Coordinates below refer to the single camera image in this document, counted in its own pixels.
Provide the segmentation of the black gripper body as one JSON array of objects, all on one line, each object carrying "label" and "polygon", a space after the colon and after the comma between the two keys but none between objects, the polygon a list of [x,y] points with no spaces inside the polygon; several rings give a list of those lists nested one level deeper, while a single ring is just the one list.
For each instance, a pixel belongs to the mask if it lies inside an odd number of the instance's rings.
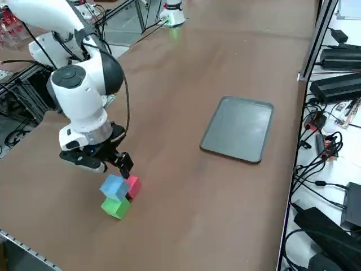
[{"label": "black gripper body", "polygon": [[116,162],[124,157],[123,152],[118,152],[117,148],[122,139],[108,139],[97,145],[88,145],[82,148],[81,161],[92,163],[95,160]]}]

